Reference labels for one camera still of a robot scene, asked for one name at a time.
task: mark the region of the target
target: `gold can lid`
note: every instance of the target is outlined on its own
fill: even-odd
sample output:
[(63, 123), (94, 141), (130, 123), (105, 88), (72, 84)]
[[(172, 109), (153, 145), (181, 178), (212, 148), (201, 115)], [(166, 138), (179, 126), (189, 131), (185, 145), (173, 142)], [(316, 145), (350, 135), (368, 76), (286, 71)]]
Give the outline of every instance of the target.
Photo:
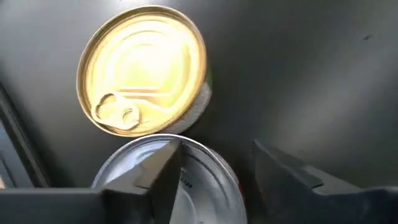
[(205, 74), (205, 44), (193, 22), (174, 9), (146, 6), (114, 17), (91, 38), (77, 92), (95, 125), (118, 136), (142, 136), (178, 120)]

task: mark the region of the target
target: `black bracket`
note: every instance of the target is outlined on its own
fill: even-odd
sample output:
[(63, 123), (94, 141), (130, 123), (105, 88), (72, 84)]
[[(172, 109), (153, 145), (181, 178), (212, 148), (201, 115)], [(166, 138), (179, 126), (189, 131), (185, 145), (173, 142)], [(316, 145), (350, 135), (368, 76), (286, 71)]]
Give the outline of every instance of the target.
[(398, 188), (362, 190), (259, 141), (257, 187), (266, 223), (398, 223)]
[(0, 223), (169, 223), (181, 147), (170, 141), (103, 189), (0, 190)]

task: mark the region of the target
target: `pull tab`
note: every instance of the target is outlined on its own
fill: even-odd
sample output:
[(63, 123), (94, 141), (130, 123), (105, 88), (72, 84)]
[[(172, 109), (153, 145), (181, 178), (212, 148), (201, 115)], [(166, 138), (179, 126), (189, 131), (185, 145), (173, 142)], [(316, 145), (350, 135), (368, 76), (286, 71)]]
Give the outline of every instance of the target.
[[(103, 104), (111, 96), (114, 96), (116, 101)], [(114, 109), (108, 119), (101, 119), (98, 115), (99, 109), (103, 107), (112, 107)], [(98, 123), (121, 130), (130, 130), (140, 123), (139, 108), (132, 101), (116, 92), (104, 94), (91, 108), (91, 117)]]

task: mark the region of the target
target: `can lid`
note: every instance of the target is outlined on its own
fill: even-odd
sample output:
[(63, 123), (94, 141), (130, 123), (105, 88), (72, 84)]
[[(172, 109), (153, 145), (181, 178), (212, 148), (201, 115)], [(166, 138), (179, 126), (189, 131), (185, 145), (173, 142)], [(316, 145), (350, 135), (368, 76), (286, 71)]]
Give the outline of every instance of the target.
[(170, 223), (247, 223), (232, 170), (226, 169), (211, 149), (183, 136), (153, 134), (131, 141), (104, 163), (92, 187), (101, 187), (123, 175), (175, 138), (181, 140), (184, 150)]
[(182, 13), (133, 9), (107, 22), (81, 56), (77, 92), (87, 117), (119, 136), (166, 128), (186, 112), (206, 73), (204, 41)]

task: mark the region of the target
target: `can rim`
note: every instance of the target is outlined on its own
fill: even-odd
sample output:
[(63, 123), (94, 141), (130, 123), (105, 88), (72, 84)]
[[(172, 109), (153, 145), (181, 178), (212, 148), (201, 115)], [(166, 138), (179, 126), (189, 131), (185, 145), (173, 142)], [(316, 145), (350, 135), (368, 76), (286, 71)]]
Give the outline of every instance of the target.
[[(167, 122), (165, 122), (163, 125), (153, 128), (151, 131), (148, 131), (146, 133), (129, 133), (129, 134), (121, 134), (121, 133), (117, 133), (116, 131), (112, 131), (111, 129), (106, 128), (105, 125), (103, 124), (99, 124), (98, 122), (96, 122), (90, 115), (90, 109), (87, 109), (85, 105), (87, 105), (87, 103), (85, 102), (86, 99), (84, 99), (84, 97), (82, 97), (82, 93), (80, 91), (80, 87), (82, 86), (82, 84), (84, 84), (84, 81), (82, 81), (81, 79), (79, 79), (80, 76), (80, 71), (83, 69), (83, 65), (86, 63), (85, 59), (87, 57), (89, 57), (90, 49), (92, 47), (94, 47), (96, 45), (96, 38), (98, 38), (98, 36), (100, 36), (100, 34), (107, 28), (107, 26), (110, 25), (110, 23), (112, 23), (113, 21), (115, 21), (117, 18), (128, 14), (132, 11), (139, 11), (139, 10), (145, 10), (145, 9), (161, 9), (161, 10), (165, 10), (165, 11), (170, 11), (173, 14), (177, 15), (179, 18), (182, 19), (181, 22), (186, 23), (189, 26), (189, 29), (195, 34), (195, 37), (197, 38), (198, 41), (198, 46), (200, 46), (201, 50), (203, 51), (202, 54), (200, 54), (200, 61), (202, 66), (200, 67), (200, 72), (203, 74), (202, 78), (199, 79), (199, 82), (201, 83), (201, 85), (198, 85), (198, 88), (194, 89), (194, 94), (193, 94), (193, 98), (191, 100), (191, 102), (188, 102), (186, 107), (184, 107), (184, 109), (180, 110), (179, 113), (176, 113), (175, 116), (172, 117), (172, 119), (168, 120)], [(119, 14), (111, 17), (110, 19), (108, 19), (100, 28), (98, 28), (95, 33), (90, 37), (89, 41), (87, 42), (81, 56), (79, 59), (79, 63), (78, 63), (78, 67), (77, 67), (77, 71), (76, 71), (76, 93), (77, 93), (77, 97), (78, 97), (78, 101), (80, 104), (80, 107), (82, 108), (84, 114), (86, 115), (86, 117), (98, 128), (100, 128), (101, 130), (115, 135), (115, 136), (121, 136), (121, 137), (141, 137), (144, 136), (146, 134), (154, 134), (157, 133), (165, 128), (167, 128), (168, 126), (170, 126), (171, 124), (173, 124), (174, 122), (178, 121), (178, 119), (180, 119), (191, 107), (191, 105), (193, 104), (193, 102), (195, 101), (195, 98), (197, 97), (197, 95), (200, 92), (200, 88), (203, 85), (203, 83), (205, 82), (205, 77), (206, 77), (206, 71), (207, 71), (207, 52), (206, 52), (206, 45), (205, 45), (205, 41), (203, 39), (203, 36), (201, 35), (199, 28), (195, 25), (195, 23), (189, 19), (184, 13), (173, 9), (171, 7), (167, 7), (167, 6), (161, 6), (161, 5), (146, 5), (146, 6), (141, 6), (141, 7), (135, 7), (132, 9), (128, 9), (125, 11), (120, 12)]]
[(225, 164), (220, 160), (220, 158), (209, 148), (206, 147), (205, 145), (203, 145), (200, 142), (197, 142), (193, 139), (190, 139), (188, 137), (185, 136), (180, 136), (178, 134), (150, 134), (150, 135), (146, 135), (143, 137), (139, 137), (137, 139), (134, 139), (130, 142), (128, 142), (127, 144), (125, 144), (124, 146), (120, 147), (116, 152), (114, 152), (105, 162), (104, 164), (101, 166), (101, 168), (99, 169), (98, 173), (96, 174), (94, 181), (91, 185), (91, 188), (95, 188), (98, 187), (96, 186), (96, 184), (98, 183), (98, 181), (100, 180), (102, 174), (104, 173), (104, 171), (106, 170), (106, 168), (108, 168), (108, 166), (110, 165), (110, 163), (112, 163), (115, 158), (117, 158), (118, 156), (120, 156), (122, 153), (125, 152), (125, 149), (131, 147), (133, 144), (137, 143), (137, 142), (141, 142), (141, 141), (145, 141), (146, 139), (150, 139), (150, 138), (156, 138), (156, 137), (173, 137), (173, 138), (179, 138), (179, 139), (183, 139), (184, 141), (188, 141), (189, 143), (192, 144), (196, 144), (197, 146), (199, 146), (199, 150), (201, 150), (202, 152), (204, 152), (206, 155), (209, 156), (209, 158), (216, 163), (216, 165), (220, 168), (220, 170), (222, 171), (222, 173), (225, 175), (225, 177), (228, 179), (228, 182), (231, 184), (231, 186), (233, 186), (234, 191), (239, 194), (239, 203), (242, 205), (243, 207), (243, 212), (242, 212), (242, 218), (244, 220), (246, 220), (247, 223), (247, 215), (246, 215), (246, 206), (244, 203), (244, 199), (243, 199), (243, 193), (240, 189), (239, 186), (239, 182), (236, 182), (235, 178), (233, 177), (233, 174), (231, 173), (231, 171), (225, 166)]

